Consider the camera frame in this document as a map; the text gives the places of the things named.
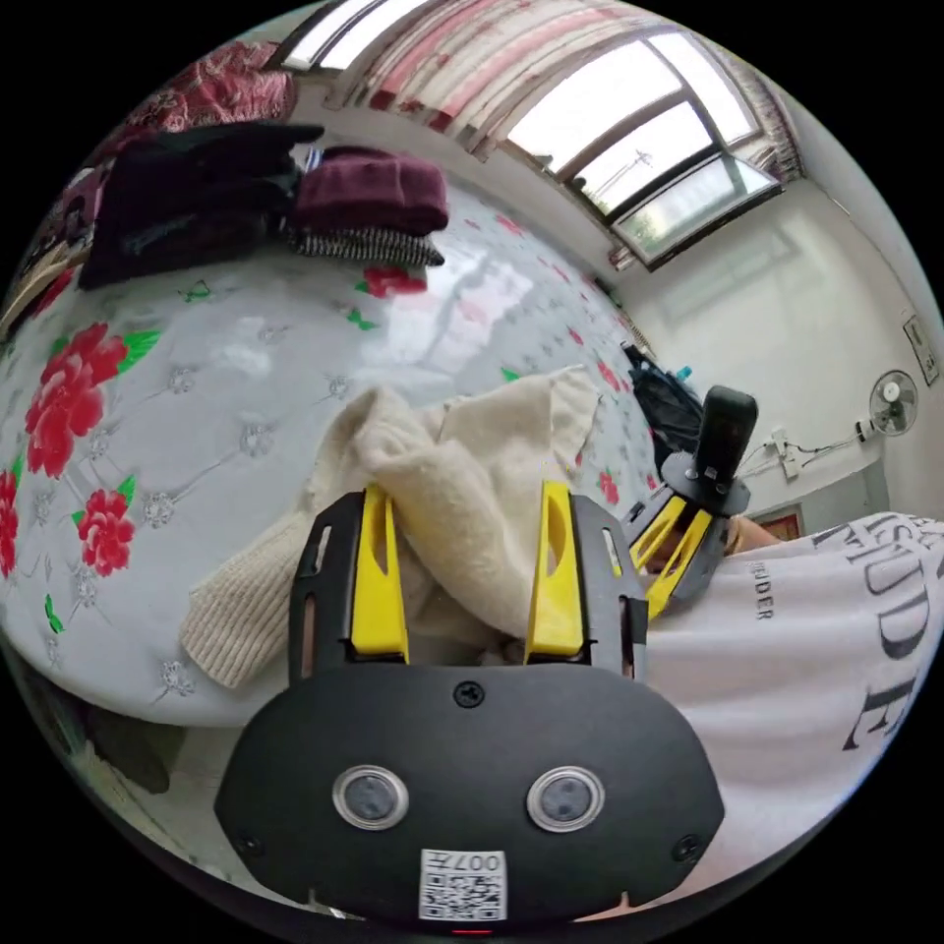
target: wall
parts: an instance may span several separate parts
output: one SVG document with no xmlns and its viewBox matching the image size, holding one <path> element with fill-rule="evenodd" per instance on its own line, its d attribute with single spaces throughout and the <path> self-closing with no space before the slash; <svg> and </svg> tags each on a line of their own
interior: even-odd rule
<svg viewBox="0 0 944 944">
<path fill-rule="evenodd" d="M 940 360 L 944 356 L 944 321 L 921 263 L 895 214 L 836 138 L 795 98 L 781 88 L 775 91 L 793 123 L 807 175 L 842 205 L 895 272 L 931 335 Z"/>
<path fill-rule="evenodd" d="M 879 459 L 861 472 L 804 495 L 799 502 L 768 511 L 786 514 L 797 506 L 804 534 L 816 534 L 868 514 L 888 511 L 890 504 L 883 462 Z"/>
<path fill-rule="evenodd" d="M 750 448 L 776 426 L 807 448 L 846 440 L 882 373 L 914 377 L 909 433 L 840 449 L 791 483 L 779 469 L 752 476 L 752 511 L 796 502 L 883 455 L 892 507 L 944 518 L 944 382 L 923 382 L 895 274 L 814 184 L 791 184 L 656 272 L 633 273 L 619 292 L 666 367 L 688 364 L 700 391 L 727 384 L 757 397 Z"/>
<path fill-rule="evenodd" d="M 612 246 L 607 236 L 564 194 L 526 164 L 502 151 L 483 164 L 443 135 L 387 112 L 365 108 L 326 109 L 323 106 L 326 91 L 325 86 L 302 84 L 292 122 L 324 125 L 329 131 L 324 138 L 328 145 L 337 137 L 350 144 L 409 151 L 430 160 L 447 173 L 514 207 L 541 235 L 560 244 L 591 271 L 610 279 L 615 275 L 607 259 Z"/>
</svg>

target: window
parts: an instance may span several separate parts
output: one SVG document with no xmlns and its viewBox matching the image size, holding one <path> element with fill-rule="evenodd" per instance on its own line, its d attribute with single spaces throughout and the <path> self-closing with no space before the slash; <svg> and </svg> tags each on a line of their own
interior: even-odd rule
<svg viewBox="0 0 944 944">
<path fill-rule="evenodd" d="M 626 135 L 580 172 L 582 190 L 612 213 L 677 164 L 711 146 L 711 136 L 687 102 Z"/>
<path fill-rule="evenodd" d="M 385 30 L 426 0 L 343 0 L 327 13 L 312 17 L 314 25 L 286 56 L 290 69 L 346 69 Z"/>
<path fill-rule="evenodd" d="M 774 178 L 725 153 L 654 195 L 614 228 L 651 270 L 780 190 Z"/>
<path fill-rule="evenodd" d="M 643 42 L 620 46 L 549 92 L 508 137 L 558 171 L 627 115 L 681 89 L 679 78 Z"/>
<path fill-rule="evenodd" d="M 780 192 L 730 154 L 759 134 L 708 50 L 660 29 L 577 70 L 508 137 L 655 267 Z"/>
<path fill-rule="evenodd" d="M 733 84 L 721 67 L 695 45 L 695 40 L 680 32 L 666 32 L 653 36 L 650 42 L 678 69 L 711 115 L 726 144 L 733 144 L 757 130 L 754 116 Z"/>
</svg>

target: electrical wire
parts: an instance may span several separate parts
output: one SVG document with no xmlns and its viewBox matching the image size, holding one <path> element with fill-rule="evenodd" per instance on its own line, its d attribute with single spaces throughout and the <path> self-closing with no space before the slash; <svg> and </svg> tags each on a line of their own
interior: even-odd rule
<svg viewBox="0 0 944 944">
<path fill-rule="evenodd" d="M 766 449 L 770 445 L 768 442 L 762 442 L 757 449 L 752 449 L 741 461 L 739 469 L 742 469 L 761 449 Z"/>
<path fill-rule="evenodd" d="M 784 447 L 788 449 L 795 449 L 797 452 L 801 452 L 803 455 L 808 455 L 809 458 L 806 459 L 800 465 L 801 469 L 805 469 L 810 462 L 815 462 L 817 459 L 821 459 L 826 455 L 829 455 L 831 452 L 835 452 L 837 449 L 845 448 L 847 445 L 852 445 L 853 443 L 858 442 L 857 436 L 849 437 L 847 440 L 840 440 L 839 442 L 831 442 L 829 445 L 820 445 L 816 448 L 809 449 L 803 445 L 797 445 L 795 442 L 785 442 Z M 769 459 L 766 462 L 762 462 L 760 465 L 754 466 L 750 469 L 745 469 L 744 466 L 752 459 L 758 452 L 763 449 L 773 448 L 774 444 L 772 442 L 763 442 L 756 449 L 752 449 L 740 463 L 737 474 L 744 478 L 749 475 L 760 475 L 762 472 L 769 472 L 771 469 L 776 469 L 781 464 L 781 457 L 778 456 L 776 459 Z"/>
<path fill-rule="evenodd" d="M 806 459 L 806 461 L 800 465 L 801 469 L 805 469 L 806 466 L 809 465 L 810 462 L 815 462 L 817 459 L 821 459 L 824 456 L 829 455 L 832 452 L 835 452 L 837 449 L 845 448 L 847 445 L 852 445 L 853 443 L 856 443 L 857 441 L 858 441 L 858 436 L 851 436 L 847 440 L 842 440 L 841 442 L 833 442 L 830 445 L 821 445 L 816 449 L 804 449 L 798 445 L 795 445 L 794 443 L 789 443 L 789 445 L 792 445 L 793 448 L 796 449 L 797 452 L 802 452 L 805 455 L 809 456 L 809 458 Z"/>
<path fill-rule="evenodd" d="M 760 465 L 755 466 L 752 469 L 746 469 L 743 472 L 738 472 L 737 475 L 741 478 L 747 478 L 749 475 L 760 475 L 762 472 L 769 472 L 771 469 L 776 469 L 780 466 L 780 458 L 768 459 L 766 462 L 762 462 Z"/>
</svg>

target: curtain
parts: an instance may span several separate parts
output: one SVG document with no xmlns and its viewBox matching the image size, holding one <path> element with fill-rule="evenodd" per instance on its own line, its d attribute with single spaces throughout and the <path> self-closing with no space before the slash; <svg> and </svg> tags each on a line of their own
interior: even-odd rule
<svg viewBox="0 0 944 944">
<path fill-rule="evenodd" d="M 328 107 L 396 112 L 483 159 L 549 87 L 665 22 L 613 0 L 444 0 L 418 14 L 352 65 Z"/>
</svg>

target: qr code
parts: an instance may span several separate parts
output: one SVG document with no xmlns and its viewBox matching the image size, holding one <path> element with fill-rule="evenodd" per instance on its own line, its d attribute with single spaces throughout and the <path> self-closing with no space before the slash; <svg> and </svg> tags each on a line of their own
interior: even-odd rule
<svg viewBox="0 0 944 944">
<path fill-rule="evenodd" d="M 504 881 L 498 875 L 426 872 L 420 917 L 439 921 L 502 919 Z"/>
</svg>

